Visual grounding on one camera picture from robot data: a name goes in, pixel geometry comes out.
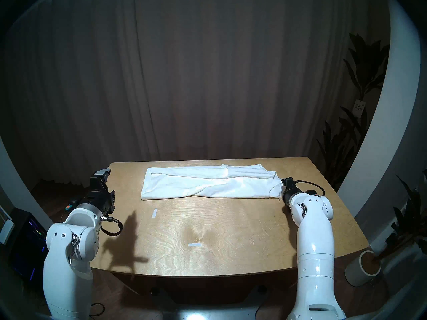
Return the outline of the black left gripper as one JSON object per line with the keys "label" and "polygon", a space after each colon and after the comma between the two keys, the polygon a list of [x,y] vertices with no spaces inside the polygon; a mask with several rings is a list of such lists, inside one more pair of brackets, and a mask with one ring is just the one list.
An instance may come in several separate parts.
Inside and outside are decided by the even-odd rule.
{"label": "black left gripper", "polygon": [[89,191],[79,202],[78,208],[87,209],[97,216],[109,216],[110,208],[114,208],[115,191],[108,191],[106,182],[111,173],[111,169],[105,168],[94,173],[90,178]]}

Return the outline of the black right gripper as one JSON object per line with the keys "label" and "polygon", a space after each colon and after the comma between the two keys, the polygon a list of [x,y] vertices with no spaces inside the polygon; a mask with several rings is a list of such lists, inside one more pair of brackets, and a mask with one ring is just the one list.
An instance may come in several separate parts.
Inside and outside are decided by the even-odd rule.
{"label": "black right gripper", "polygon": [[299,193],[302,193],[302,191],[299,188],[297,188],[297,186],[295,185],[294,179],[292,177],[282,178],[281,182],[285,188],[283,192],[283,202],[286,205],[290,205],[292,197],[294,197]]}

